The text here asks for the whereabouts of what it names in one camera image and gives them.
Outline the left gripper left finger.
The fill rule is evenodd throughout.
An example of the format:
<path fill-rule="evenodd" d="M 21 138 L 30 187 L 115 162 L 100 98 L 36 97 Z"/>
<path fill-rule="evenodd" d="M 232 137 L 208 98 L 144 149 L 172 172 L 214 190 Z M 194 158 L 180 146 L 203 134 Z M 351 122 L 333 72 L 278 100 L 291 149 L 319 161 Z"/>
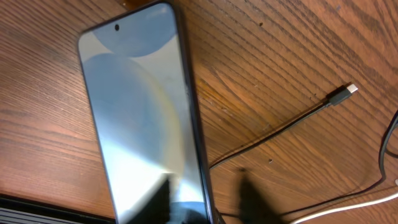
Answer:
<path fill-rule="evenodd" d="M 170 178 L 166 175 L 160 187 L 127 224 L 166 224 L 170 220 Z"/>

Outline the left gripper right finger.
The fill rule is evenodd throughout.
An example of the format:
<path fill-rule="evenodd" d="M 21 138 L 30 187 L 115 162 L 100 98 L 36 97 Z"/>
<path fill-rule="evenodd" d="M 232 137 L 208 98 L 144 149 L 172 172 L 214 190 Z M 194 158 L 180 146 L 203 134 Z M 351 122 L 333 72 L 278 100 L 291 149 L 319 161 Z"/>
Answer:
<path fill-rule="evenodd" d="M 279 224 L 280 216 L 269 205 L 249 178 L 246 169 L 239 170 L 239 220 L 243 224 Z"/>

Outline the Samsung Galaxy smartphone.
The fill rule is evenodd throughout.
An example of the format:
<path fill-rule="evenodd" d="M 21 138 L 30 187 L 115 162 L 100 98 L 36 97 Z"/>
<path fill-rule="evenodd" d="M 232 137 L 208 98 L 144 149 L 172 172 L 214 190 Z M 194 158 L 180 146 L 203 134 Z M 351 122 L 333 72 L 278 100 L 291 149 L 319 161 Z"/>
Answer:
<path fill-rule="evenodd" d="M 136 215 L 169 175 L 167 223 L 215 223 L 177 7 L 154 1 L 102 22 L 77 48 L 116 221 Z"/>

